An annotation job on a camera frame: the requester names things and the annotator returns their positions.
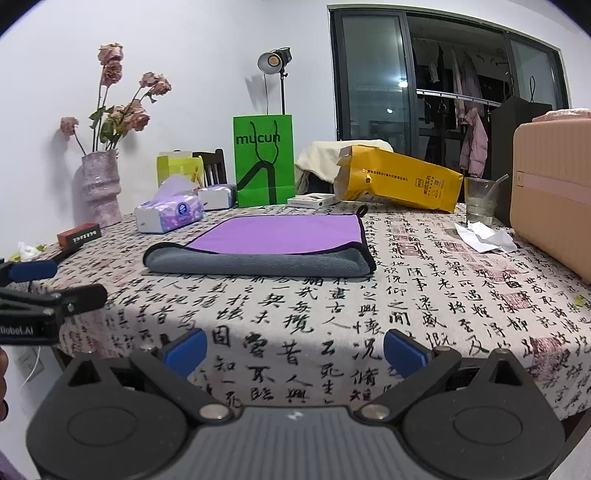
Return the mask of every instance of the dried rose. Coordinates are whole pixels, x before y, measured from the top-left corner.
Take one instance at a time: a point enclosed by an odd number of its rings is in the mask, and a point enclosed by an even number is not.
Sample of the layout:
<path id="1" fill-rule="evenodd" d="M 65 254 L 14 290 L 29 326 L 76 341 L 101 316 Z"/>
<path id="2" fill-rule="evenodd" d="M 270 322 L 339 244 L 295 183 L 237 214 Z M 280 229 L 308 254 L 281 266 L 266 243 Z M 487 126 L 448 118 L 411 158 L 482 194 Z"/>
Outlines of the dried rose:
<path id="1" fill-rule="evenodd" d="M 153 87 L 161 78 L 164 77 L 162 77 L 162 75 L 156 75 L 154 72 L 146 72 L 142 75 L 142 79 L 139 81 L 139 86 L 142 88 Z"/>
<path id="2" fill-rule="evenodd" d="M 159 75 L 159 77 L 158 83 L 150 90 L 151 95 L 164 95 L 173 89 L 166 78 L 162 75 Z"/>
<path id="3" fill-rule="evenodd" d="M 119 123 L 123 120 L 123 112 L 125 112 L 125 105 L 115 105 L 113 111 L 109 114 L 109 118 Z"/>
<path id="4" fill-rule="evenodd" d="M 134 129 L 136 132 L 141 132 L 148 122 L 150 121 L 150 116 L 145 112 L 137 112 L 131 115 L 131 121 L 129 123 L 129 128 Z"/>
<path id="5" fill-rule="evenodd" d="M 141 132 L 148 122 L 150 116 L 146 113 L 146 110 L 142 106 L 138 99 L 135 99 L 126 109 L 125 117 L 121 123 L 121 127 L 124 131 L 135 130 Z"/>
<path id="6" fill-rule="evenodd" d="M 73 116 L 65 116 L 60 122 L 61 133 L 67 137 L 71 137 L 76 133 L 74 130 L 76 125 L 78 125 L 78 120 L 76 118 Z"/>
<path id="7" fill-rule="evenodd" d="M 103 76 L 100 78 L 100 84 L 110 87 L 121 80 L 123 76 L 122 66 L 119 60 L 112 60 L 103 69 Z"/>
<path id="8" fill-rule="evenodd" d="M 120 43 L 107 43 L 99 48 L 98 59 L 101 65 L 107 65 L 112 60 L 123 60 L 123 45 Z"/>

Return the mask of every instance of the blue gripper pad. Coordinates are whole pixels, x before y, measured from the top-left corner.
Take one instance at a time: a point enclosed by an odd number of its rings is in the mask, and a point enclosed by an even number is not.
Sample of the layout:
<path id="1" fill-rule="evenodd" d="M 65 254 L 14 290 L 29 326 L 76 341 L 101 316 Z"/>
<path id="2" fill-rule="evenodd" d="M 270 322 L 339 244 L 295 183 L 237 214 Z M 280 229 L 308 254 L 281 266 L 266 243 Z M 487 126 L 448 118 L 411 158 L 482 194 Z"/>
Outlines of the blue gripper pad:
<path id="1" fill-rule="evenodd" d="M 13 282 L 42 280 L 53 278 L 57 273 L 57 264 L 52 260 L 33 262 L 14 262 L 8 270 L 8 278 Z"/>
<path id="2" fill-rule="evenodd" d="M 429 362 L 426 349 L 419 350 L 391 331 L 384 336 L 384 357 L 402 378 L 410 377 Z"/>
<path id="3" fill-rule="evenodd" d="M 187 378 L 205 360 L 207 334 L 201 329 L 192 330 L 166 345 L 161 354 L 164 365 Z"/>

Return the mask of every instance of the green paper bag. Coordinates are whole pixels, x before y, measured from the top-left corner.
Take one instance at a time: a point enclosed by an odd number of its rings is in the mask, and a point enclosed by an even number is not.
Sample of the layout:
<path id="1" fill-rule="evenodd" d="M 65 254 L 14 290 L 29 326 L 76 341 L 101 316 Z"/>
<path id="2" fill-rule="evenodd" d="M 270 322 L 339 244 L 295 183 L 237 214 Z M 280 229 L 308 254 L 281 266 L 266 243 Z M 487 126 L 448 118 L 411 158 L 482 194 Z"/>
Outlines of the green paper bag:
<path id="1" fill-rule="evenodd" d="M 234 117 L 238 206 L 279 205 L 296 194 L 291 115 Z"/>

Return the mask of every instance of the studio light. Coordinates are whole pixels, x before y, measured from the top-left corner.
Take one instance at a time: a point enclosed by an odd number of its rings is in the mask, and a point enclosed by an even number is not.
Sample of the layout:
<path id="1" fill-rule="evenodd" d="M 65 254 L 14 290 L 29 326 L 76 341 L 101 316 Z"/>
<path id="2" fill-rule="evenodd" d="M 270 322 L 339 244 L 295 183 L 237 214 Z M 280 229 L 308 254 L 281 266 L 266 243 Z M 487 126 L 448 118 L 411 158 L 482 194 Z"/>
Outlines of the studio light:
<path id="1" fill-rule="evenodd" d="M 289 47 L 278 48 L 262 54 L 256 63 L 259 69 L 266 75 L 278 73 L 281 78 L 281 112 L 285 115 L 285 90 L 283 80 L 287 77 L 285 65 L 291 62 L 291 49 Z"/>

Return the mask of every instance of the folded microfiber towel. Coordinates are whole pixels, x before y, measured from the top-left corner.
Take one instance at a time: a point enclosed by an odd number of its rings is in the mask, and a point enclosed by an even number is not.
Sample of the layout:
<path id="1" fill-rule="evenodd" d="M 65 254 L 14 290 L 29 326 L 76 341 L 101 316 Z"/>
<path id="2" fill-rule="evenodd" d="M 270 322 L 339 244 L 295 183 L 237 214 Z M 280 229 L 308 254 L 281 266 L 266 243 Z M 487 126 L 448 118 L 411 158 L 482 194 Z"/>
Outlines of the folded microfiber towel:
<path id="1" fill-rule="evenodd" d="M 361 221 L 366 212 L 235 217 L 187 245 L 151 246 L 144 265 L 176 274 L 362 277 L 376 268 Z"/>

